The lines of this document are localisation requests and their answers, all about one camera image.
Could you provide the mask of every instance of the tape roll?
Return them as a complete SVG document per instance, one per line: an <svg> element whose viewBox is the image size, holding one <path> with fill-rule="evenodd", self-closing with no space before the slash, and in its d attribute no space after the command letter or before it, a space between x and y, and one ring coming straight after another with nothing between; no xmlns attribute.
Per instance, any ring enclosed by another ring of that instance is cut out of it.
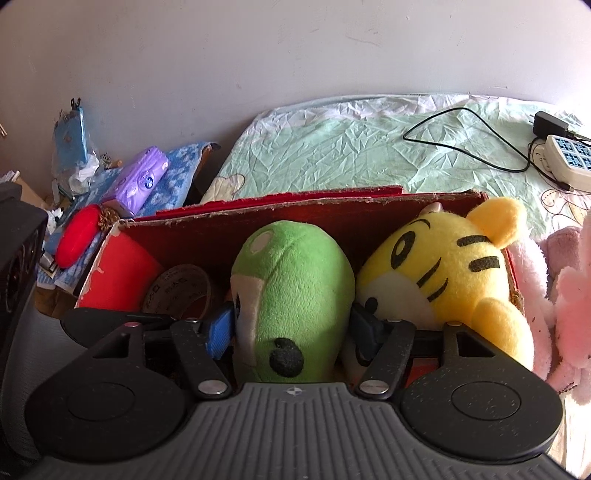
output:
<svg viewBox="0 0 591 480"><path fill-rule="evenodd" d="M177 265L152 283L142 312L201 319L220 304L219 289L196 265Z"/></svg>

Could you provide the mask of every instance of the red box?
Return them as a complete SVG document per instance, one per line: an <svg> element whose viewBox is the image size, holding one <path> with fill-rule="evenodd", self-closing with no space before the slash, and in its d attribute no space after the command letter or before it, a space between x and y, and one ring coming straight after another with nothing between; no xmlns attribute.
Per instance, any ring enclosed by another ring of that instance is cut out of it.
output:
<svg viewBox="0 0 591 480"><path fill-rule="evenodd" d="M152 282L179 264L202 267L226 291L242 244L276 220L313 223L341 246L355 273L374 250L430 203L466 215L485 193L403 194L400 187L278 194L212 202L122 220L105 239L77 307L138 312ZM510 299L522 310L508 259Z"/></svg>

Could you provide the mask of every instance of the white wall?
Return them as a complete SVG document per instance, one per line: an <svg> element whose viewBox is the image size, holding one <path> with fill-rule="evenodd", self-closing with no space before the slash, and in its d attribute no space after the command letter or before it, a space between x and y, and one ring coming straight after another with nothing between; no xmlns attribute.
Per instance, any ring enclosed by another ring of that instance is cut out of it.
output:
<svg viewBox="0 0 591 480"><path fill-rule="evenodd" d="M579 0L13 0L0 11L2 169L49 191L81 96L102 151L224 142L259 111L354 93L473 92L591 110Z"/></svg>

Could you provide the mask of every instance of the logo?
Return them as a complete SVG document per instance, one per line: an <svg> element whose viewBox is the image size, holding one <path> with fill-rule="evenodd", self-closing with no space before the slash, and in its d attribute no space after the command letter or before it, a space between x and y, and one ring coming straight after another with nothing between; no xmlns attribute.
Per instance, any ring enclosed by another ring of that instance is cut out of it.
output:
<svg viewBox="0 0 591 480"><path fill-rule="evenodd" d="M286 392L292 397L297 397L298 395L302 395L304 391L300 387L290 387L286 390Z"/></svg>

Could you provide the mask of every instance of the white power strip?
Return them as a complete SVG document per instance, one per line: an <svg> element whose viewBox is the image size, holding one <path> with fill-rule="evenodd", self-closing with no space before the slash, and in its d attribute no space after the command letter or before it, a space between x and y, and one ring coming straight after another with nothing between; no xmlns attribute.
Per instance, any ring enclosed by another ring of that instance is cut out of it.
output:
<svg viewBox="0 0 591 480"><path fill-rule="evenodd" d="M557 180L591 192L591 147L576 140L548 135L544 157Z"/></svg>

